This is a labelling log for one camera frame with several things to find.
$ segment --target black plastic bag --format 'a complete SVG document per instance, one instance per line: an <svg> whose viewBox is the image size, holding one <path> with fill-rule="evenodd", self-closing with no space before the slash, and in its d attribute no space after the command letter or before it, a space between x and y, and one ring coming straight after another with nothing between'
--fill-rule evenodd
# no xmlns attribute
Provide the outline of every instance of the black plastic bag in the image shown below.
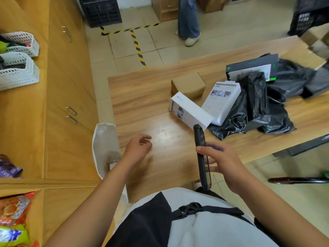
<svg viewBox="0 0 329 247"><path fill-rule="evenodd" d="M280 134L295 130L283 104L269 103L270 122L258 128L266 134Z"/></svg>
<svg viewBox="0 0 329 247"><path fill-rule="evenodd" d="M316 71L313 79L306 83L300 96L302 96L304 99L310 99L327 90L329 90L329 70L327 69L327 66L324 66L320 67Z"/></svg>
<svg viewBox="0 0 329 247"><path fill-rule="evenodd" d="M267 83L267 91L270 100L276 103L284 103L288 98L302 94L304 86L313 79L316 71L302 67L290 60L279 59L277 77L274 82Z"/></svg>
<svg viewBox="0 0 329 247"><path fill-rule="evenodd" d="M236 99L221 126L210 124L208 129L220 140L234 133L246 133L270 121L269 101L267 98L263 72L250 73L239 81L241 93Z"/></svg>

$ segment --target white wall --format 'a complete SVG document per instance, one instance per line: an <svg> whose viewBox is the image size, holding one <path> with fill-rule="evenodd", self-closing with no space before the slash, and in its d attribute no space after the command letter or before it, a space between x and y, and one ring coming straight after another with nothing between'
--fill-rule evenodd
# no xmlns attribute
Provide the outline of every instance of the white wall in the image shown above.
<svg viewBox="0 0 329 247"><path fill-rule="evenodd" d="M119 8L141 7L151 5L151 0L117 0Z"/></svg>

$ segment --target yellow and black hazard tape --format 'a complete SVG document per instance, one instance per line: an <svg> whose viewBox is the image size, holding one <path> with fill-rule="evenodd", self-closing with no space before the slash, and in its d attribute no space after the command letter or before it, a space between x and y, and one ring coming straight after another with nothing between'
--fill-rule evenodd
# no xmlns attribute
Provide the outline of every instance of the yellow and black hazard tape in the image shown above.
<svg viewBox="0 0 329 247"><path fill-rule="evenodd" d="M133 30L130 30L130 34L131 34L131 37L133 38L134 40L134 44L135 44L135 48L136 48L136 51L137 51L137 54L138 54L138 57L139 57L139 60L140 62L142 63L143 65L143 68L145 69L146 68L146 63L144 61L144 58L143 58L143 55L142 55L142 52L141 52L141 48L139 47L138 45L138 41L136 39L136 36L135 36L135 33Z"/></svg>
<svg viewBox="0 0 329 247"><path fill-rule="evenodd" d="M127 29L124 29L124 30L118 30L118 31L109 32L109 33L105 33L104 27L101 27L101 31L102 31L102 36L107 36L109 34L118 34L118 33L127 32L127 31L131 31L131 30L136 30L136 29L140 29L140 28L149 28L149 27L155 27L155 26L159 26L159 25L161 25L161 23L156 23L156 24L153 24L153 25L140 26L140 27L137 27L137 28L127 28Z"/></svg>

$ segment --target small brown box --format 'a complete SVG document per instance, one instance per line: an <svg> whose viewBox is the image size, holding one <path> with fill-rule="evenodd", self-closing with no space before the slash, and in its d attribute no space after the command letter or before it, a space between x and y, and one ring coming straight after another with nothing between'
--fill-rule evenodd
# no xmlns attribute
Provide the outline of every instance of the small brown box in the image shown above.
<svg viewBox="0 0 329 247"><path fill-rule="evenodd" d="M181 92L187 98L195 99L203 95L206 83L200 77L198 72L179 76L171 80L171 92L175 95Z"/></svg>

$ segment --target hand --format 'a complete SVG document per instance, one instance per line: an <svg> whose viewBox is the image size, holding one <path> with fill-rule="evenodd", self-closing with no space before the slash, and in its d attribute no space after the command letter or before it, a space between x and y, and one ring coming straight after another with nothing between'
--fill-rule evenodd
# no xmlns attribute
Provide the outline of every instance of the hand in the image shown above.
<svg viewBox="0 0 329 247"><path fill-rule="evenodd" d="M217 163L217 166L210 166L210 172L221 173L229 189L239 193L241 185L253 179L254 176L242 164L234 148L228 144L218 142L207 142L206 146L195 148L197 153L211 157L209 164Z"/></svg>
<svg viewBox="0 0 329 247"><path fill-rule="evenodd" d="M131 138L121 159L133 166L141 162L152 148L152 143L149 141L151 138L147 134L139 134Z"/></svg>

